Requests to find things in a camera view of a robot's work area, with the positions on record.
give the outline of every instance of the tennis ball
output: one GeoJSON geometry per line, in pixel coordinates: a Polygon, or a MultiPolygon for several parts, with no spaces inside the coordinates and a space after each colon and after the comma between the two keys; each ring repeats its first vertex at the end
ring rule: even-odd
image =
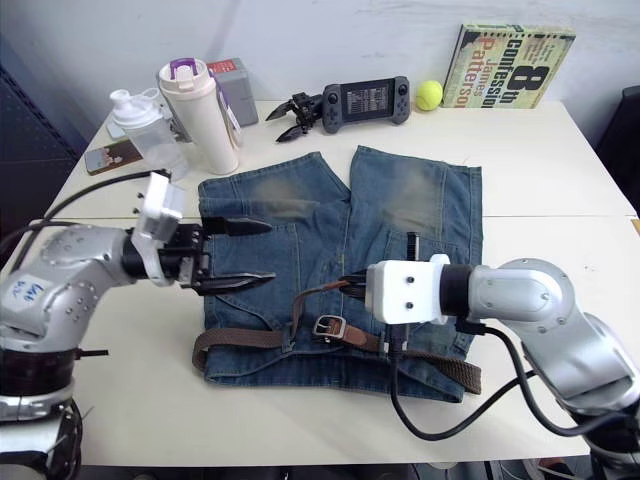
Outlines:
{"type": "Polygon", "coordinates": [[[416,93],[416,105],[420,110],[433,110],[442,101],[442,85],[440,82],[430,80],[423,82],[416,93]]]}

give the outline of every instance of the jeans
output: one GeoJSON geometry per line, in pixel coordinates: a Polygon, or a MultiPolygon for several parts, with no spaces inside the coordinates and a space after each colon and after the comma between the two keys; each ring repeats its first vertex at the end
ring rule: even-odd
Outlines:
{"type": "MultiPolygon", "coordinates": [[[[420,260],[445,253],[451,263],[476,265],[482,254],[479,168],[453,166],[358,147],[351,190],[318,152],[199,186],[200,213],[246,216],[273,226],[243,237],[214,235],[206,249],[214,274],[275,272],[275,280],[233,295],[205,298],[205,328],[283,330],[292,302],[307,288],[337,280],[385,259],[406,259],[407,232],[420,235],[420,260]]],[[[388,360],[378,354],[319,342],[316,318],[340,315],[375,335],[384,325],[362,302],[337,291],[310,296],[295,339],[282,348],[215,347],[205,377],[223,385],[330,386],[388,392],[388,360]]],[[[452,324],[416,324],[409,348],[464,359],[471,337],[452,324]]],[[[419,359],[401,362],[400,394],[461,401],[464,389],[419,359]]]]}

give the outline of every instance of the white table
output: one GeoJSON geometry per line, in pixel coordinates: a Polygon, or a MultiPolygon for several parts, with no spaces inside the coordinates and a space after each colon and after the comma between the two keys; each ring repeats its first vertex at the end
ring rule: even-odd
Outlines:
{"type": "MultiPolygon", "coordinates": [[[[271,107],[260,106],[262,118],[271,107]]],[[[526,111],[439,110],[412,115],[403,127],[369,124],[345,128],[335,136],[316,128],[290,145],[273,145],[285,124],[247,129],[243,170],[318,149],[346,179],[357,143],[452,163],[481,164],[484,262],[498,266],[530,256],[557,264],[574,282],[581,306],[617,331],[640,363],[640,328],[630,320],[640,291],[640,237],[630,223],[633,210],[562,105],[542,104],[526,111]],[[490,132],[503,135],[487,138],[490,132]],[[502,137],[510,140],[500,142],[502,137]],[[526,138],[538,140],[523,149],[526,138]]],[[[114,174],[140,168],[128,166],[114,174]]],[[[82,164],[76,167],[60,198],[111,175],[94,179],[83,169],[82,164]]],[[[206,177],[194,172],[180,182],[189,191],[188,216],[197,216],[195,186],[206,177]]],[[[105,189],[62,215],[128,227],[133,224],[130,209],[136,203],[135,192],[140,190],[143,182],[105,189]]],[[[460,435],[427,443],[404,428],[386,396],[325,388],[209,385],[190,362],[193,340],[203,328],[202,317],[202,300],[177,286],[160,289],[138,282],[105,295],[82,347],[108,348],[111,355],[83,359],[75,370],[75,396],[81,410],[94,407],[85,420],[85,463],[434,462],[587,451],[581,439],[556,437],[539,426],[517,390],[460,435]]],[[[462,404],[403,399],[418,426],[434,432],[448,428],[514,376],[506,352],[492,338],[476,339],[468,360],[483,368],[484,393],[467,395],[462,404]]],[[[543,410],[569,425],[567,415],[540,381],[531,383],[543,410]]]]}

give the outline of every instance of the water bottle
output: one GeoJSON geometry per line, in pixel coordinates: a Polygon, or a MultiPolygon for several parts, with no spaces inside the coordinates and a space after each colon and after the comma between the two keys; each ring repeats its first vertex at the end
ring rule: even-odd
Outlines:
{"type": "Polygon", "coordinates": [[[124,130],[151,168],[166,168],[172,179],[178,180],[189,171],[189,164],[160,111],[159,95],[157,88],[133,96],[127,90],[111,92],[113,121],[124,130]]]}
{"type": "Polygon", "coordinates": [[[217,85],[207,64],[195,58],[173,60],[160,69],[158,83],[209,170],[222,175],[238,168],[217,85]]]}

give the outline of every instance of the belt buckle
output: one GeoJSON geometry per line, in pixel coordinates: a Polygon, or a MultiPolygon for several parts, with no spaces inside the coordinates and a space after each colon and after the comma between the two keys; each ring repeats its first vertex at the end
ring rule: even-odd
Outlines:
{"type": "Polygon", "coordinates": [[[324,341],[327,343],[331,343],[331,339],[335,338],[336,340],[342,340],[344,338],[344,332],[347,328],[347,321],[338,316],[338,315],[320,315],[316,320],[315,325],[313,326],[313,334],[316,337],[324,338],[324,341]],[[331,328],[330,321],[338,320],[340,322],[340,330],[338,333],[329,333],[328,330],[331,328]]]}

